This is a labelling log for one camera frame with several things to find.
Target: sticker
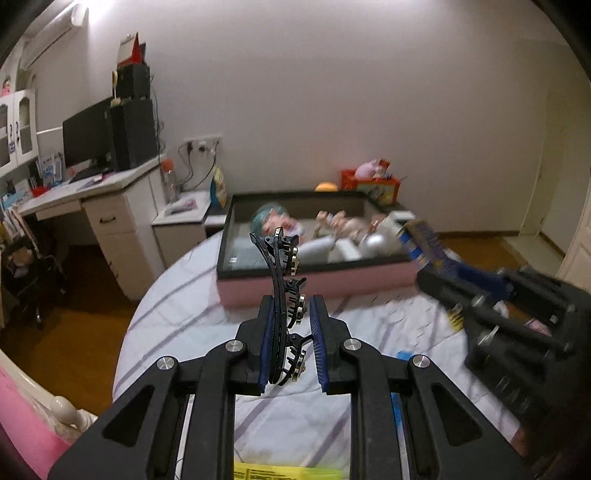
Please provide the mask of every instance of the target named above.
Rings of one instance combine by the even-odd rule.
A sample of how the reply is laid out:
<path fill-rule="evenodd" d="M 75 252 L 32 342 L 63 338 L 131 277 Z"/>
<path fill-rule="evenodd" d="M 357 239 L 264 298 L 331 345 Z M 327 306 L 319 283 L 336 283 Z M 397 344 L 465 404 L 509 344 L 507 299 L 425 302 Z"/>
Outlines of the sticker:
<path fill-rule="evenodd" d="M 234 463 L 235 480 L 342 480 L 340 470 Z"/>

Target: white nightstand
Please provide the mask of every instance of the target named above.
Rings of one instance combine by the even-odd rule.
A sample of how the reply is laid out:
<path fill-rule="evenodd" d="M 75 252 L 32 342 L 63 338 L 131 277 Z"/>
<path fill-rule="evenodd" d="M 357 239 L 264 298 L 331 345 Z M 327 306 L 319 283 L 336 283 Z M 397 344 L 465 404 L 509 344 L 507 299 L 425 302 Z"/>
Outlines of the white nightstand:
<path fill-rule="evenodd" d="M 181 194 L 181 198 L 185 197 L 195 198 L 197 208 L 171 215 L 162 211 L 152 222 L 166 268 L 208 236 L 223 229 L 226 221 L 225 215 L 207 215 L 211 204 L 209 192 L 199 190 Z"/>

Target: doll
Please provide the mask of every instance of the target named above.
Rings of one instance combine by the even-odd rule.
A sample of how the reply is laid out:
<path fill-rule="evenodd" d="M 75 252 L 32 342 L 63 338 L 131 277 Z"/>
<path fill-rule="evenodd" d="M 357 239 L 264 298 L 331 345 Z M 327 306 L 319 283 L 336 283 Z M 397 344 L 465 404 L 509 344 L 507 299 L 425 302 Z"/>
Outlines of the doll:
<path fill-rule="evenodd" d="M 320 211 L 316 216 L 316 228 L 314 237 L 320 236 L 322 227 L 335 231 L 335 239 L 349 238 L 358 242 L 358 238 L 367 232 L 368 226 L 357 218 L 346 218 L 345 211 L 341 210 L 337 214 Z"/>
<path fill-rule="evenodd" d="M 289 216 L 287 210 L 278 203 L 266 203 L 259 208 L 251 222 L 251 232 L 259 236 L 270 236 L 275 229 L 283 227 L 285 236 L 298 235 L 304 241 L 304 229 L 300 223 Z"/>

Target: orange box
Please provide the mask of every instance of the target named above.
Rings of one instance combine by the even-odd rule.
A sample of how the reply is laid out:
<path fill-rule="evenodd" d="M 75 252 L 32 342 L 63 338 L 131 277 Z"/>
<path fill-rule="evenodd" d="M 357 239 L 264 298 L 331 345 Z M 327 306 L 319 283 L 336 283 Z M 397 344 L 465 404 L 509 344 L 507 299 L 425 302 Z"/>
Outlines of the orange box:
<path fill-rule="evenodd" d="M 379 205 L 394 205 L 398 197 L 400 180 L 391 177 L 385 179 L 357 180 L 355 170 L 340 171 L 340 189 L 358 190 L 364 192 L 368 197 Z"/>

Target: desk drawer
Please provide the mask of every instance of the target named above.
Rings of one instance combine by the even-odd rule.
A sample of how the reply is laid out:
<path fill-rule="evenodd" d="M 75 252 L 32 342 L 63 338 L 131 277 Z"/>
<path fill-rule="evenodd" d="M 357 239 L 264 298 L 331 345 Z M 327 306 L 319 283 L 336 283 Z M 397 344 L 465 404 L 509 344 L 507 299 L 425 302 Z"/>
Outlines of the desk drawer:
<path fill-rule="evenodd" d="M 97 238 L 105 260 L 123 293 L 141 300 L 157 275 L 152 272 L 136 232 Z"/>
<path fill-rule="evenodd" d="M 96 236 L 135 231 L 134 218 L 124 195 L 88 200 L 83 205 Z"/>

